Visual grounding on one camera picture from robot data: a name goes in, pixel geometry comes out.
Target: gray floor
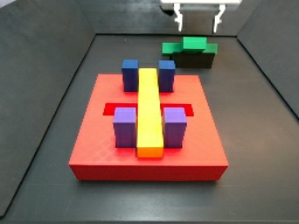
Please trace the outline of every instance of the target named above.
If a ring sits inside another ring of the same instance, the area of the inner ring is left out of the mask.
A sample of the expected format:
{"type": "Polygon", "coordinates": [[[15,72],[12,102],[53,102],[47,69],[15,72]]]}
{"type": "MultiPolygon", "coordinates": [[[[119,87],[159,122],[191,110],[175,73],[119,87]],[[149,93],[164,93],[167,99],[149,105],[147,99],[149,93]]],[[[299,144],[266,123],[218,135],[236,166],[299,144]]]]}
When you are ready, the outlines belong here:
{"type": "Polygon", "coordinates": [[[299,221],[299,125],[235,38],[199,74],[227,152],[218,182],[79,182],[67,165],[99,73],[156,67],[176,37],[97,36],[3,221],[299,221]]]}

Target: red block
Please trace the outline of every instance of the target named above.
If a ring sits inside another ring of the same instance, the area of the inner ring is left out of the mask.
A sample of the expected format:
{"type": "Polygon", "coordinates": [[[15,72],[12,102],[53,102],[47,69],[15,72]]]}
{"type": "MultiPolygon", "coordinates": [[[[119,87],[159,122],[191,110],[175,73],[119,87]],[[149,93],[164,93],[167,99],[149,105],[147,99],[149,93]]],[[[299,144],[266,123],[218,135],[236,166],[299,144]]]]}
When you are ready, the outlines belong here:
{"type": "Polygon", "coordinates": [[[160,93],[161,104],[191,104],[181,149],[163,149],[163,158],[137,158],[136,149],[116,148],[107,102],[133,103],[137,93],[124,93],[121,74],[101,74],[69,158],[79,180],[218,180],[228,168],[220,137],[199,77],[175,75],[173,93],[160,93]]]}

